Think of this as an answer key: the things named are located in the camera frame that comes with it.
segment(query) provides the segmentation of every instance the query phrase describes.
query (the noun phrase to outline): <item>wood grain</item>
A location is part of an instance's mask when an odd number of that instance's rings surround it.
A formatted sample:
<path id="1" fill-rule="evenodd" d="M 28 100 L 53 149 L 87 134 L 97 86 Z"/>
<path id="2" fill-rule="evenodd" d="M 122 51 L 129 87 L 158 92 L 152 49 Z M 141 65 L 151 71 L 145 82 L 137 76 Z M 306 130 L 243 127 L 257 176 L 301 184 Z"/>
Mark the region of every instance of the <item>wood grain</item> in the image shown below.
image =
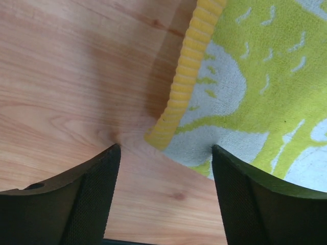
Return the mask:
<path id="1" fill-rule="evenodd" d="M 143 140 L 166 106 L 195 0 L 1 0 L 0 189 L 118 142 L 105 237 L 226 244 L 213 181 Z"/>

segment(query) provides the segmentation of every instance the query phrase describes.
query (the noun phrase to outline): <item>terry cloth fabric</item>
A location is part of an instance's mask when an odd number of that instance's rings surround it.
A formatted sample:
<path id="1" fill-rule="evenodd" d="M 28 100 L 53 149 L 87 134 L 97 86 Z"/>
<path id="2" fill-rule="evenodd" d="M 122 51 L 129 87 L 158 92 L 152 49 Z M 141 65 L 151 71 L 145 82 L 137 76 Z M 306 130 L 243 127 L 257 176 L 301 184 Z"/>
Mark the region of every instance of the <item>terry cloth fabric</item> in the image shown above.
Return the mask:
<path id="1" fill-rule="evenodd" d="M 213 178 L 211 147 L 327 191 L 327 0 L 199 0 L 146 141 Z"/>

